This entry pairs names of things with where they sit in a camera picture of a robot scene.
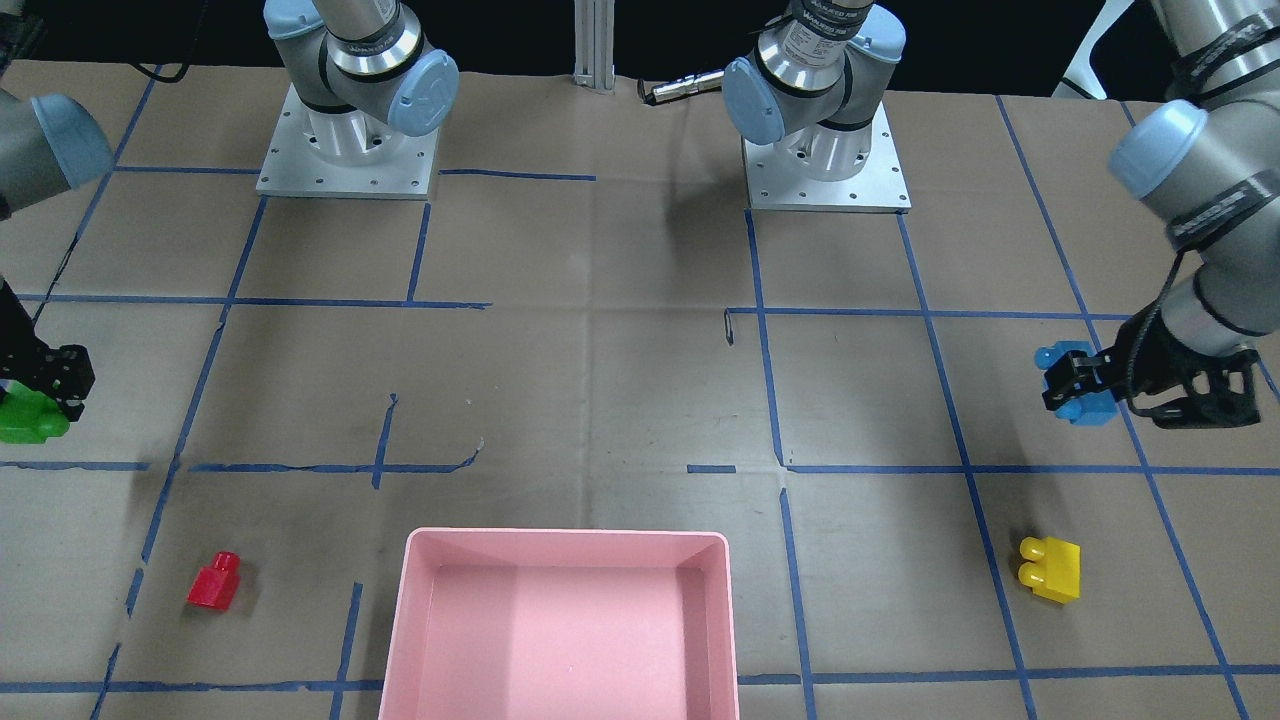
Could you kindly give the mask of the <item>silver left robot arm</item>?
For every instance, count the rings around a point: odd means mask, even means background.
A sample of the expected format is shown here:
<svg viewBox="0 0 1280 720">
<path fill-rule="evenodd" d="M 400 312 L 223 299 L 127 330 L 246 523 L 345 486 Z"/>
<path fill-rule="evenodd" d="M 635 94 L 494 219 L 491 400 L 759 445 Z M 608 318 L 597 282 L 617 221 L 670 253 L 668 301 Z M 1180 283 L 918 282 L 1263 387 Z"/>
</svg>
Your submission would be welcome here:
<svg viewBox="0 0 1280 720">
<path fill-rule="evenodd" d="M 1256 343 L 1277 331 L 1277 4 L 1156 1 L 1178 53 L 1167 101 L 1117 143 L 1108 170 L 1162 223 L 1174 251 L 1157 299 L 1093 354 L 1036 355 L 1055 416 L 1100 425 L 1120 404 L 1162 429 L 1260 421 Z M 731 120 L 803 172 L 841 181 L 906 47 L 873 1 L 792 1 L 724 70 Z"/>
</svg>

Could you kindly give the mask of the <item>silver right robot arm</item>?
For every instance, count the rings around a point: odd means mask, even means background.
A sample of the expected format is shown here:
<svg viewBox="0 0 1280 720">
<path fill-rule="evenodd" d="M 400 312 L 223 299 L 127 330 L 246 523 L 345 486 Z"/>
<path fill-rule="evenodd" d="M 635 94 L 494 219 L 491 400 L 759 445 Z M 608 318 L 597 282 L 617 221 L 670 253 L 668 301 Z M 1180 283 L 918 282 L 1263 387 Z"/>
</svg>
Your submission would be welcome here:
<svg viewBox="0 0 1280 720">
<path fill-rule="evenodd" d="M 748 313 L 764 199 L 721 102 L 653 106 L 458 73 L 425 38 L 431 131 L 355 92 L 306 6 L 283 67 L 172 76 L 23 61 L 84 94 L 3 96 L 3 379 L 58 427 L 369 430 L 413 416 L 563 427 L 603 386 L 673 421 L 762 411 L 673 336 Z"/>
</svg>

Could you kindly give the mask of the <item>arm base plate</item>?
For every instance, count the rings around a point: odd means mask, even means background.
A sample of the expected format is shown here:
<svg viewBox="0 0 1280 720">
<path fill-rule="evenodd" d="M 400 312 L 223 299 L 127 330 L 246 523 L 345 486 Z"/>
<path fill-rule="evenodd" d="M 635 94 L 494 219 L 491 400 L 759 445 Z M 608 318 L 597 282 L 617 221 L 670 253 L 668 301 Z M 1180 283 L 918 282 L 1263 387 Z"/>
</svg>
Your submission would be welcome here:
<svg viewBox="0 0 1280 720">
<path fill-rule="evenodd" d="M 256 191 L 288 199 L 425 201 L 440 133 L 406 136 L 360 110 L 320 113 L 291 86 Z"/>
<path fill-rule="evenodd" d="M 812 126 L 777 143 L 744 138 L 741 145 L 753 210 L 905 214 L 913 208 L 884 105 L 860 129 Z"/>
</svg>

